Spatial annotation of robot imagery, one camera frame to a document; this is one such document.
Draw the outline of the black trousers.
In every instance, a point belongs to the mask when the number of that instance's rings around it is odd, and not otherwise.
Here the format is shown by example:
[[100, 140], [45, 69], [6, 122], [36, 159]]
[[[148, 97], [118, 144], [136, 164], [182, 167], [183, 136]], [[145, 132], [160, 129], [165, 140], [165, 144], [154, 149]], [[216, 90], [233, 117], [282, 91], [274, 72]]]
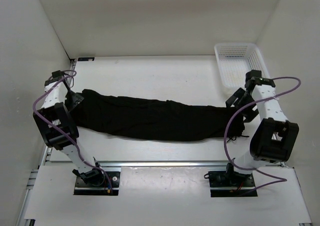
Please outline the black trousers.
[[91, 89], [80, 94], [84, 100], [71, 111], [78, 127], [112, 136], [148, 141], [197, 142], [242, 136], [245, 123], [234, 108], [186, 105], [126, 96], [101, 95]]

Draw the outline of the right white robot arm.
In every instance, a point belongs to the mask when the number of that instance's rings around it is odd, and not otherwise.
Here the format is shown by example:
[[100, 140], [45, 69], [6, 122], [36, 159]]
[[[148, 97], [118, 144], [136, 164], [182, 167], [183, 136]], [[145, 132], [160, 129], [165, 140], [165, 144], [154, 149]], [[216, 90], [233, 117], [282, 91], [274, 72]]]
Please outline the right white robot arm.
[[251, 70], [245, 75], [244, 88], [239, 88], [225, 102], [226, 107], [236, 110], [228, 127], [238, 115], [242, 115], [246, 123], [260, 117], [249, 150], [240, 157], [229, 159], [224, 179], [230, 186], [241, 184], [260, 167], [289, 160], [299, 126], [285, 116], [278, 97], [274, 79], [264, 78], [260, 70]]

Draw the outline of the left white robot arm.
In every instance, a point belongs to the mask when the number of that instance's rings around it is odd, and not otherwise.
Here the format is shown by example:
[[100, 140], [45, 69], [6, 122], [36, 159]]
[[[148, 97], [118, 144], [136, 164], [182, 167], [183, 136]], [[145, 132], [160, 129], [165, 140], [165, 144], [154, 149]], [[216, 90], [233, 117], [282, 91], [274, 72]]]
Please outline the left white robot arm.
[[32, 105], [33, 118], [46, 146], [65, 154], [76, 167], [73, 173], [84, 183], [98, 187], [105, 183], [106, 175], [95, 157], [77, 142], [80, 134], [71, 110], [82, 98], [71, 91], [69, 78], [72, 76], [63, 73], [45, 81], [44, 94]]

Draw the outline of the white plastic basket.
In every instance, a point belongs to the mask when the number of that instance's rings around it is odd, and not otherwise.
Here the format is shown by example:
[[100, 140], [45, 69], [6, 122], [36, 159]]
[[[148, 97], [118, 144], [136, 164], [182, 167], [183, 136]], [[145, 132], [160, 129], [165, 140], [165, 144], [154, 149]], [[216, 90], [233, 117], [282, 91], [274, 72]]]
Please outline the white plastic basket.
[[243, 87], [246, 73], [251, 70], [261, 71], [264, 78], [270, 77], [262, 54], [254, 43], [217, 43], [214, 53], [225, 90]]

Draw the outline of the dark label sticker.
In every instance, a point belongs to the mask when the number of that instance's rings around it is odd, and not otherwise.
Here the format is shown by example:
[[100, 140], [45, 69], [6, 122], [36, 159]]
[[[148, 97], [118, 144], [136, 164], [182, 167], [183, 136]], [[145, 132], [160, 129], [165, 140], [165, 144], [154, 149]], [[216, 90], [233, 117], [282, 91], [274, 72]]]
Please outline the dark label sticker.
[[95, 60], [95, 57], [79, 57], [77, 60], [79, 62], [91, 62]]

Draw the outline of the aluminium front rail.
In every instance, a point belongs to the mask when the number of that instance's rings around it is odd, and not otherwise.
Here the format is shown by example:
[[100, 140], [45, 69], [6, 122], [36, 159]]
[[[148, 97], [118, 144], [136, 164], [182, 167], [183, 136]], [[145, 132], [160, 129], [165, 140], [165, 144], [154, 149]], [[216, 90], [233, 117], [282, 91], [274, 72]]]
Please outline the aluminium front rail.
[[218, 161], [100, 161], [102, 167], [223, 167], [226, 160]]

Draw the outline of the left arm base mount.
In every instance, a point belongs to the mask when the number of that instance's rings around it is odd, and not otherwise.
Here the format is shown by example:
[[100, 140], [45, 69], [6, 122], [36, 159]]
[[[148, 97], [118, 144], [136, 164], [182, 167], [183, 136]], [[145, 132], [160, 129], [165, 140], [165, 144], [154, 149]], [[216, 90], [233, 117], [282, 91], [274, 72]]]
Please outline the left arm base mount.
[[121, 172], [107, 171], [106, 175], [98, 169], [92, 169], [88, 173], [79, 173], [73, 169], [76, 176], [73, 194], [77, 196], [118, 196]]

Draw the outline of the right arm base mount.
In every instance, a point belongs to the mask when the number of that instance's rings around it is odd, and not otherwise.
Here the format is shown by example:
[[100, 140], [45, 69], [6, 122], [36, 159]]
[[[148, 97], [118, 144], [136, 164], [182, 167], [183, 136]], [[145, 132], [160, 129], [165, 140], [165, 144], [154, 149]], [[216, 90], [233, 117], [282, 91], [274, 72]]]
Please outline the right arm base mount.
[[253, 174], [241, 174], [234, 171], [228, 163], [223, 171], [209, 171], [204, 176], [209, 180], [211, 198], [257, 197]]

